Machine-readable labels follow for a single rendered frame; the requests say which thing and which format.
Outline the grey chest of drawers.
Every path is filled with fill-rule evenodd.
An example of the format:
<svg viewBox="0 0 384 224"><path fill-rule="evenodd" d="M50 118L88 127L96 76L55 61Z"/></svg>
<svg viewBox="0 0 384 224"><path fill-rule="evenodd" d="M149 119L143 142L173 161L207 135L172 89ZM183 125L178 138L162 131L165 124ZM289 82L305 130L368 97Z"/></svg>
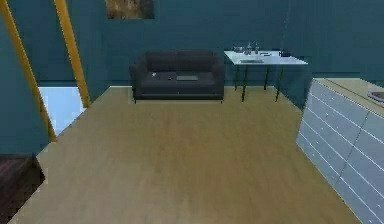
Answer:
<svg viewBox="0 0 384 224"><path fill-rule="evenodd" d="M311 81L296 143L362 224L384 224L383 87L360 78Z"/></svg>

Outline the dark grey sofa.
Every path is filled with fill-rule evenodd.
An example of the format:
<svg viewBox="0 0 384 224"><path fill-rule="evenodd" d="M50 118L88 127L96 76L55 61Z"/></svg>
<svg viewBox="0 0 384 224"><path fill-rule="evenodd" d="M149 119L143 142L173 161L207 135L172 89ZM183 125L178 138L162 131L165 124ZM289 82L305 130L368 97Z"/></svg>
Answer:
<svg viewBox="0 0 384 224"><path fill-rule="evenodd" d="M151 50L129 67L137 100L223 100L223 60L211 50Z"/></svg>

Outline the white table with dark legs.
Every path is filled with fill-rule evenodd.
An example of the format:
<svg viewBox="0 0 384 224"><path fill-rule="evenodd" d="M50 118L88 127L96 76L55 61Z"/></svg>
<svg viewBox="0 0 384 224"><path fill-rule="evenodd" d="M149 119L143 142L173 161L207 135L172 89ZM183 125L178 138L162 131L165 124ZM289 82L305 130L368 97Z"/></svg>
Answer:
<svg viewBox="0 0 384 224"><path fill-rule="evenodd" d="M242 99L245 99L245 91L247 85L247 76L248 76L248 67L249 66L266 66L267 70L270 70L271 66L278 65L281 67L281 72L279 76L278 82L281 82L284 67L289 65L299 66L299 65L307 65L303 59L299 59L294 56L281 57L279 55L280 51L258 51L257 53L252 52L251 55L245 55L244 53L237 53L233 50L225 51L225 56L231 61L231 63L235 66L236 71L239 71L240 66L245 67L244 79L243 79L243 90L242 90ZM263 60L264 63L260 64L241 64L240 60ZM266 72L264 85L267 85L269 72Z"/></svg>

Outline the dark brown wooden furniture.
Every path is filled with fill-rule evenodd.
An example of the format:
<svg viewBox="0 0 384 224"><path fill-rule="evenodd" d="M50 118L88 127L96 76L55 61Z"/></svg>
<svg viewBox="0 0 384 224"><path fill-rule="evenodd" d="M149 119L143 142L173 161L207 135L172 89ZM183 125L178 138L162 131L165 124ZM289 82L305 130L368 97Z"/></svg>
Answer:
<svg viewBox="0 0 384 224"><path fill-rule="evenodd" d="M7 224L44 182L34 154L0 154L0 224Z"/></svg>

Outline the brown framed wall picture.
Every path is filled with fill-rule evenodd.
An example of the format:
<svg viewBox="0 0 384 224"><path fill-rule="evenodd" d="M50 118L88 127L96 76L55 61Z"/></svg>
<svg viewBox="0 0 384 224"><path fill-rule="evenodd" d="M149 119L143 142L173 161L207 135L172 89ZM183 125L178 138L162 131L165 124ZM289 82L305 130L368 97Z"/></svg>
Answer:
<svg viewBox="0 0 384 224"><path fill-rule="evenodd" d="M109 19L154 19L153 0L104 0Z"/></svg>

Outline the yellow door frame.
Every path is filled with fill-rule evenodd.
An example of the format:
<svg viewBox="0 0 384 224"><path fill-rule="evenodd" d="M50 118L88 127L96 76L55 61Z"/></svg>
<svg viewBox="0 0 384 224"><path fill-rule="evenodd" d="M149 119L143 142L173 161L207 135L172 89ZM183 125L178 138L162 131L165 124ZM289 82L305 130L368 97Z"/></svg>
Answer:
<svg viewBox="0 0 384 224"><path fill-rule="evenodd" d="M81 58L78 52L75 35L73 32L72 23L70 20L70 15L68 12L68 7L65 0L53 0L53 2L56 8L56 14L58 16L62 34L64 37L67 53L71 62L74 78L76 80L76 84L79 90L81 102L84 108L88 108L91 105L91 100L88 91L88 86L86 83L86 78L82 68ZM54 131L52 122L44 105L37 81L33 73L33 69L26 54L22 39L19 35L17 25L15 23L7 0L0 0L0 15L2 16L2 19L5 22L7 31L11 38L13 46L15 47L16 55L19 59L21 68L25 74L28 86L31 89L32 97L37 103L39 114L46 128L47 137L50 142L55 142L57 140L57 135Z"/></svg>

